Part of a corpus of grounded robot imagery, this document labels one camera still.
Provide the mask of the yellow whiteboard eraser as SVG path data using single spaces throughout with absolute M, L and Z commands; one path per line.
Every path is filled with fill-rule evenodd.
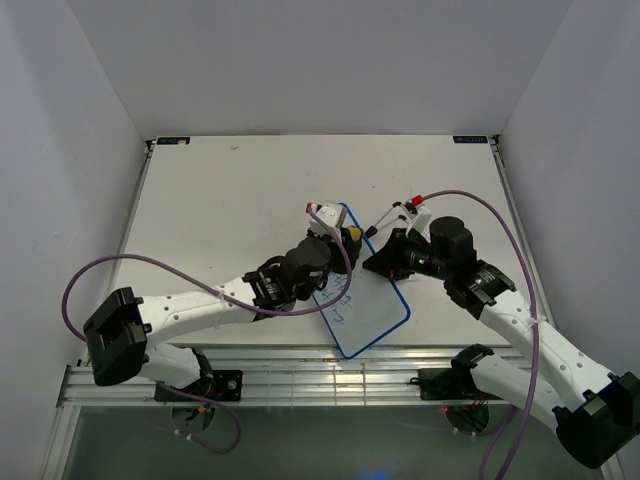
M 361 228 L 349 226 L 347 230 L 352 242 L 360 242 L 362 240 L 363 231 Z

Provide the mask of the blue framed small whiteboard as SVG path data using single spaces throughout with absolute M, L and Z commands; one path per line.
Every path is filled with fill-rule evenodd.
M 321 311 L 324 322 L 341 355 L 352 359 L 405 324 L 411 317 L 409 304 L 397 285 L 363 268 L 364 260 L 376 252 L 370 240 L 362 240 L 352 279 L 332 273 L 325 288 L 313 294 L 317 305 L 345 291 L 343 297 Z

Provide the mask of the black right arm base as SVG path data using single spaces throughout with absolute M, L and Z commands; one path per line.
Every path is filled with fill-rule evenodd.
M 497 396 L 478 389 L 468 371 L 453 367 L 446 369 L 423 368 L 409 380 L 419 388 L 422 400 L 495 400 Z

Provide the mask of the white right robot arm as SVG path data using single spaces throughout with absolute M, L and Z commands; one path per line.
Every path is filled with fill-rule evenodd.
M 639 379 L 617 375 L 589 358 L 545 320 L 530 314 L 524 296 L 497 267 L 477 256 L 473 236 L 456 217 L 433 221 L 429 234 L 393 229 L 387 243 L 363 263 L 392 280 L 421 274 L 443 281 L 448 297 L 497 332 L 530 361 L 530 375 L 489 348 L 473 345 L 451 362 L 451 382 L 464 397 L 480 391 L 518 408 L 554 430 L 580 464 L 598 469 L 639 434 Z M 530 377 L 538 380 L 532 402 Z

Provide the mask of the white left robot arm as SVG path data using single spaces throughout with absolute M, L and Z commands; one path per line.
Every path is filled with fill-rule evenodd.
M 205 397 L 212 387 L 208 362 L 174 340 L 208 328 L 296 314 L 296 303 L 323 290 L 330 274 L 345 274 L 355 266 L 362 240 L 355 226 L 340 228 L 336 237 L 309 232 L 286 254 L 218 286 L 215 293 L 113 291 L 83 325 L 95 383 L 114 386 L 142 376 L 180 389 L 190 399 Z

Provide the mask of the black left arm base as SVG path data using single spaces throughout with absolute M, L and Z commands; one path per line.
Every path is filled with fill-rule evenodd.
M 213 370 L 183 389 L 156 386 L 156 402 L 216 401 L 238 402 L 242 398 L 242 370 Z

